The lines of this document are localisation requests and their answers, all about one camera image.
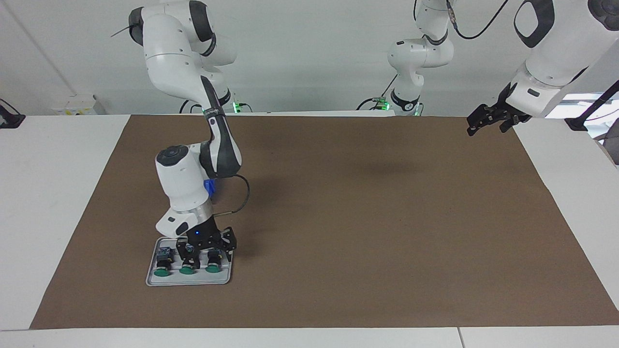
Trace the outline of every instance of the brown mat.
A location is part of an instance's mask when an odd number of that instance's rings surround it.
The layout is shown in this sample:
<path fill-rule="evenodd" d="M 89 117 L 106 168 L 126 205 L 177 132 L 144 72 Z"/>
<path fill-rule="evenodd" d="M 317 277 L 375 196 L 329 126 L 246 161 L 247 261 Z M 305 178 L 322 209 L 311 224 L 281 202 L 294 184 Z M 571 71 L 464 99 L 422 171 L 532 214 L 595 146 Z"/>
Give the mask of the brown mat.
<path fill-rule="evenodd" d="M 144 284 L 155 154 L 195 116 L 132 116 L 32 329 L 563 326 L 619 313 L 513 131 L 464 118 L 230 118 L 252 185 L 219 219 L 227 285 Z M 224 182 L 216 210 L 243 198 Z"/>

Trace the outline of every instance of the green round base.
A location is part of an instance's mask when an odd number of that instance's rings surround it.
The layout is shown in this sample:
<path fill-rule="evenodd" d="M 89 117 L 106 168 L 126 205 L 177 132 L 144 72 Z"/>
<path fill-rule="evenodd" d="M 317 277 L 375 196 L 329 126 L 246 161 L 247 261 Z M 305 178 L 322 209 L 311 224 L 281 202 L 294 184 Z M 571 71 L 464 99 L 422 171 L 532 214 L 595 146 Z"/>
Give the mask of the green round base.
<path fill-rule="evenodd" d="M 193 268 L 191 268 L 191 267 L 181 267 L 180 272 L 183 273 L 183 274 L 193 274 Z"/>
<path fill-rule="evenodd" d="M 168 272 L 167 269 L 156 269 L 155 272 L 153 272 L 153 274 L 155 274 L 157 277 L 167 277 L 170 275 L 170 272 Z"/>
<path fill-rule="evenodd" d="M 210 266 L 207 266 L 207 267 L 206 267 L 206 271 L 207 271 L 208 273 L 219 273 L 219 272 L 221 272 L 222 270 L 221 270 L 221 269 L 219 269 L 219 267 L 218 267 L 218 266 L 216 266 L 216 265 L 214 265 L 214 264 L 211 264 Z"/>

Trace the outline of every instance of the white wall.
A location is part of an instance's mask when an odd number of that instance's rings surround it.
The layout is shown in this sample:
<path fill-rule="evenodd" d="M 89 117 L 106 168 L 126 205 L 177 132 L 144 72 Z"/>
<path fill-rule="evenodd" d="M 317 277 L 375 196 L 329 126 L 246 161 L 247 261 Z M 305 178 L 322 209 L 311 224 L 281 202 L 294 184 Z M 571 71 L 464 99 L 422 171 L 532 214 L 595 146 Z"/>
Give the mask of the white wall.
<path fill-rule="evenodd" d="M 133 8 L 157 2 L 0 0 L 0 97 L 34 115 L 51 113 L 52 103 L 72 91 L 96 95 L 109 113 L 178 111 L 182 100 L 151 86 L 142 48 L 126 32 L 110 38 L 127 25 Z M 393 77 L 386 59 L 389 45 L 419 36 L 413 0 L 205 2 L 215 30 L 238 46 L 237 61 L 222 69 L 230 88 L 255 111 L 354 109 L 379 95 Z M 493 102 L 528 53 L 512 25 L 520 3 L 510 1 L 478 40 L 453 35 L 453 62 L 422 71 L 426 114 L 464 115 L 479 103 Z M 477 32 L 498 5 L 459 2 L 461 31 Z M 610 86 L 619 71 L 612 58 L 618 53 L 615 45 L 575 90 L 600 92 Z"/>

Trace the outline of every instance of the white table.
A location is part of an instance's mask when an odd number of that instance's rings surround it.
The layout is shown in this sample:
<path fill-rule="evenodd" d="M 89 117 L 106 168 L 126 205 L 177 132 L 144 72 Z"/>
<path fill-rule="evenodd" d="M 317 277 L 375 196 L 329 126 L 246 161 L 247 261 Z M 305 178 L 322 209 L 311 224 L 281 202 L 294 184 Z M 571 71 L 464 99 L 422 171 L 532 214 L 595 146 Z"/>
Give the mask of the white table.
<path fill-rule="evenodd" d="M 294 115 L 391 114 L 330 111 Z M 618 346 L 619 326 L 27 331 L 128 118 L 29 116 L 19 129 L 0 131 L 0 233 L 5 245 L 20 246 L 2 251 L 4 260 L 16 261 L 5 264 L 0 278 L 1 347 L 152 347 L 161 344 L 161 337 L 188 346 L 229 347 L 460 348 L 461 339 L 466 348 Z M 561 120 L 532 120 L 517 126 L 516 132 L 609 296 L 619 305 L 619 171 L 586 133 L 571 132 Z M 22 247 L 34 256 L 20 258 Z"/>

